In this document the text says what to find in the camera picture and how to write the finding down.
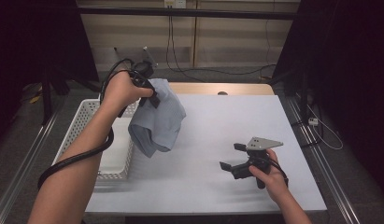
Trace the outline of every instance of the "metal frame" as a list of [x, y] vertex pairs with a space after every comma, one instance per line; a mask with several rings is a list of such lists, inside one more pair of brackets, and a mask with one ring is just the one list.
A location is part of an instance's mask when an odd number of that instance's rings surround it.
[[265, 19], [292, 21], [304, 17], [297, 13], [290, 12], [258, 12], [258, 11], [231, 11], [231, 10], [208, 10], [208, 9], [187, 9], [187, 8], [160, 8], [160, 7], [63, 7], [34, 5], [32, 10], [55, 10], [58, 12], [77, 11], [80, 14], [98, 15], [139, 15], [139, 16], [174, 16], [174, 17], [206, 17], [206, 18], [233, 18], [233, 19]]
[[[296, 100], [293, 98], [287, 99], [288, 104], [290, 108], [292, 109], [292, 113], [296, 120], [301, 120], [301, 108], [297, 104]], [[302, 135], [305, 137], [306, 141], [311, 144], [314, 142], [317, 142], [317, 139], [314, 137], [313, 132], [311, 131], [311, 128], [304, 123], [300, 124], [299, 126], [300, 132], [302, 132]], [[343, 215], [343, 218], [348, 224], [361, 224], [360, 219], [358, 218], [357, 212], [352, 205], [352, 202], [348, 198], [346, 192], [341, 187], [339, 181], [337, 180], [336, 176], [334, 175], [334, 172], [329, 165], [329, 162], [326, 160], [321, 148], [319, 145], [311, 146], [309, 147], [313, 153], [314, 159], [317, 162], [317, 165], [320, 168], [320, 171], [322, 172], [323, 177], [325, 178], [326, 183], [328, 184], [328, 187], [334, 196], [334, 200], [337, 203], [337, 206]]]
[[24, 160], [22, 161], [18, 171], [11, 179], [8, 188], [5, 193], [0, 198], [0, 224], [5, 223], [7, 215], [10, 212], [10, 209], [19, 195], [23, 183], [25, 182], [27, 175], [32, 170], [32, 167], [36, 161], [37, 156], [40, 151], [43, 149], [43, 146], [48, 138], [52, 127], [57, 120], [58, 114], [64, 106], [67, 96], [62, 96], [59, 98], [58, 103], [52, 113], [52, 115], [46, 120], [46, 124], [40, 128], [39, 133], [28, 150]]

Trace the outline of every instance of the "black curtain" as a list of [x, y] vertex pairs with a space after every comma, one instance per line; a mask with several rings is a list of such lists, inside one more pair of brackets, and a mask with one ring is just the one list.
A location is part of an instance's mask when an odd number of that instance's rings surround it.
[[315, 19], [293, 23], [275, 75], [302, 65], [286, 79], [287, 92], [300, 90], [306, 74], [307, 86], [384, 191], [384, 1], [302, 1], [299, 12]]
[[80, 15], [38, 7], [48, 4], [76, 6], [74, 0], [0, 1], [0, 136], [20, 105], [22, 87], [41, 82], [43, 71], [62, 94], [66, 79], [98, 80]]

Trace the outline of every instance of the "wrist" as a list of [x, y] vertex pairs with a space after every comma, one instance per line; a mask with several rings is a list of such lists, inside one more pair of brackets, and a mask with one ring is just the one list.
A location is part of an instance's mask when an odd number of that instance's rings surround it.
[[105, 114], [105, 117], [108, 117], [108, 118], [116, 118], [119, 113], [122, 111], [123, 107], [121, 107], [121, 105], [117, 105], [117, 104], [111, 104], [110, 102], [103, 102], [99, 108], [98, 108], [98, 111], [100, 111], [100, 113], [103, 113]]
[[293, 203], [294, 201], [295, 200], [289, 191], [284, 192], [281, 195], [278, 195], [277, 199], [275, 200], [275, 202], [278, 204], [280, 208], [283, 206], [287, 206], [287, 204]]

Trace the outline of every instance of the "white plastic basket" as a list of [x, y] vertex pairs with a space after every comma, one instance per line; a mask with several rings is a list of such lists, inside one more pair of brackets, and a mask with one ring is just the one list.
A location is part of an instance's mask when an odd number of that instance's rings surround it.
[[[53, 164], [57, 162], [60, 156], [84, 129], [92, 118], [92, 115], [99, 108], [99, 105], [98, 99], [84, 100], [81, 102]], [[115, 138], [113, 144], [105, 150], [102, 155], [99, 172], [97, 174], [97, 184], [119, 182], [126, 179], [133, 152], [133, 141], [131, 140], [130, 134], [128, 134], [128, 126], [136, 108], [137, 102], [128, 105], [122, 117], [116, 119], [113, 123], [112, 128]]]

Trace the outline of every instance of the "electrical cable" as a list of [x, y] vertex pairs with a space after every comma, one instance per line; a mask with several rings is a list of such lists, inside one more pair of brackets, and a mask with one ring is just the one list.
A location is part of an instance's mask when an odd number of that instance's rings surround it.
[[[119, 58], [120, 58], [120, 54], [119, 54], [119, 52], [117, 51], [117, 48], [115, 48], [115, 53], [116, 53], [116, 54], [119, 56]], [[130, 70], [130, 67], [128, 66], [127, 63], [122, 62], [122, 64], [125, 66], [126, 69]]]
[[[318, 108], [318, 114], [319, 114], [319, 119], [322, 120], [323, 122], [323, 117], [322, 117], [322, 114], [320, 112], [320, 105], [317, 104], [317, 108]], [[320, 126], [320, 137], [323, 138], [323, 134], [324, 134], [324, 131], [323, 131], [323, 126], [321, 125]]]
[[[301, 120], [298, 120], [298, 121], [296, 121], [296, 122], [294, 122], [294, 123], [292, 123], [291, 124], [291, 126], [293, 127], [293, 126], [296, 126], [296, 125], [303, 125], [303, 122], [301, 121]], [[312, 147], [312, 146], [315, 146], [316, 144], [319, 144], [321, 142], [321, 140], [320, 140], [320, 138], [318, 139], [318, 140], [315, 140], [314, 142], [312, 142], [312, 143], [308, 143], [308, 144], [305, 144], [305, 145], [301, 145], [300, 146], [300, 148], [304, 148], [304, 147]]]
[[[119, 72], [122, 72], [122, 71], [128, 71], [128, 70], [120, 70], [116, 73], [114, 73], [112, 75], [112, 73], [114, 72], [114, 70], [119, 66], [119, 64], [123, 63], [123, 62], [130, 62], [131, 65], [134, 64], [134, 62], [131, 60], [131, 59], [122, 59], [118, 62], [116, 62], [109, 70], [109, 73], [107, 75], [107, 78], [106, 80], [104, 81], [104, 83], [102, 84], [102, 88], [101, 88], [101, 95], [100, 95], [100, 104], [102, 104], [102, 101], [104, 100], [104, 97], [105, 97], [105, 91], [107, 89], [107, 85], [108, 83], [110, 82], [110, 80], [116, 76]], [[104, 144], [102, 144], [101, 146], [99, 147], [96, 147], [96, 148], [93, 148], [89, 151], [86, 151], [86, 152], [83, 152], [83, 153], [80, 153], [78, 155], [75, 155], [75, 156], [72, 156], [70, 158], [67, 158], [63, 161], [59, 161], [57, 163], [55, 163], [54, 165], [52, 165], [49, 169], [47, 169], [40, 177], [39, 177], [39, 180], [38, 180], [38, 183], [37, 183], [37, 188], [40, 189], [43, 185], [43, 183], [46, 181], [47, 178], [49, 178], [51, 175], [55, 174], [56, 172], [60, 171], [61, 169], [63, 169], [65, 166], [68, 166], [70, 164], [73, 164], [77, 161], [82, 161], [82, 160], [85, 160], [87, 158], [90, 158], [91, 156], [94, 156], [94, 155], [97, 155], [98, 153], [101, 153], [103, 152], [104, 150], [108, 149], [112, 143], [113, 143], [113, 140], [114, 140], [114, 133], [113, 133], [113, 129], [110, 128], [110, 131], [109, 131], [109, 134], [107, 136], [107, 140], [105, 141]]]
[[[172, 41], [172, 51], [173, 51], [173, 55], [174, 55], [174, 59], [175, 59], [175, 63], [176, 63], [176, 65], [177, 65], [178, 70], [172, 68], [172, 67], [169, 65], [169, 61], [168, 61], [168, 51], [169, 51], [170, 40]], [[186, 75], [185, 72], [189, 72], [189, 71], [207, 71], [207, 72], [222, 73], [222, 74], [229, 75], [229, 76], [244, 76], [244, 75], [250, 75], [250, 74], [253, 74], [253, 73], [261, 72], [261, 78], [260, 78], [260, 79], [262, 79], [262, 70], [264, 70], [264, 68], [266, 68], [266, 67], [271, 67], [271, 66], [276, 66], [276, 64], [268, 64], [268, 65], [262, 66], [262, 67], [260, 67], [260, 68], [258, 68], [258, 69], [255, 69], [255, 70], [252, 70], [252, 71], [249, 71], [249, 72], [244, 72], [244, 73], [228, 73], [228, 72], [223, 72], [223, 71], [220, 71], [220, 70], [209, 69], [209, 68], [190, 68], [190, 69], [181, 69], [181, 68], [179, 67], [179, 65], [178, 65], [177, 55], [176, 55], [176, 53], [175, 53], [174, 24], [173, 24], [173, 21], [172, 21], [172, 17], [169, 17], [169, 24], [168, 24], [168, 41], [167, 41], [167, 49], [166, 49], [165, 59], [166, 59], [167, 66], [168, 66], [168, 68], [169, 68], [171, 71], [173, 71], [173, 72], [179, 72], [179, 73], [181, 73], [181, 74], [182, 74], [183, 76], [185, 76], [185, 77], [188, 77], [188, 78], [191, 78], [191, 79], [200, 81], [200, 82], [205, 82], [205, 81], [203, 81], [202, 79], [196, 78], [196, 77], [190, 77], [190, 76]]]
[[282, 177], [284, 177], [285, 184], [288, 187], [289, 179], [288, 179], [287, 175], [285, 174], [285, 172], [282, 170], [281, 166], [278, 164], [278, 162], [276, 162], [275, 160], [273, 160], [271, 158], [269, 158], [268, 160], [263, 159], [263, 158], [254, 158], [254, 160], [262, 161], [262, 162], [268, 163], [268, 164], [276, 167], [281, 172]]
[[[318, 109], [319, 109], [320, 119], [322, 119], [321, 113], [320, 113], [320, 106], [319, 105], [318, 105]], [[320, 133], [316, 133], [316, 134], [318, 135], [318, 139], [317, 139], [317, 136], [314, 135], [314, 139], [315, 139], [314, 142], [302, 145], [302, 146], [300, 146], [300, 148], [312, 147], [312, 146], [315, 146], [315, 145], [317, 145], [317, 144], [322, 142], [322, 140], [321, 140], [323, 138], [323, 126], [322, 125], [320, 126]]]
[[[273, 12], [275, 10], [276, 10], [276, 0], [273, 0]], [[270, 49], [271, 49], [270, 42], [268, 41], [268, 32], [267, 32], [267, 23], [269, 21], [270, 20], [267, 20], [266, 23], [265, 23], [265, 36], [266, 36], [266, 42], [267, 42], [267, 46], [268, 46], [268, 49], [267, 49], [267, 52], [266, 52], [266, 62], [267, 62], [267, 64], [270, 64], [268, 62], [268, 53], [270, 52]]]
[[329, 128], [329, 126], [328, 125], [326, 125], [315, 113], [314, 113], [314, 111], [313, 111], [313, 109], [310, 107], [310, 105], [307, 105], [307, 108], [311, 111], [311, 113], [314, 115], [314, 117], [326, 128], [326, 129], [328, 129], [336, 138], [337, 138], [337, 140], [339, 141], [339, 143], [340, 143], [340, 147], [333, 147], [333, 146], [331, 146], [331, 145], [329, 145], [324, 139], [323, 139], [323, 137], [321, 137], [320, 135], [319, 135], [319, 133], [317, 132], [317, 130], [315, 129], [315, 127], [313, 126], [313, 130], [314, 130], [314, 132], [319, 136], [319, 139], [327, 146], [327, 147], [329, 147], [329, 148], [332, 148], [332, 149], [334, 149], [334, 150], [340, 150], [340, 149], [342, 149], [343, 148], [343, 141], [340, 139], [340, 137], [331, 129], [331, 128]]

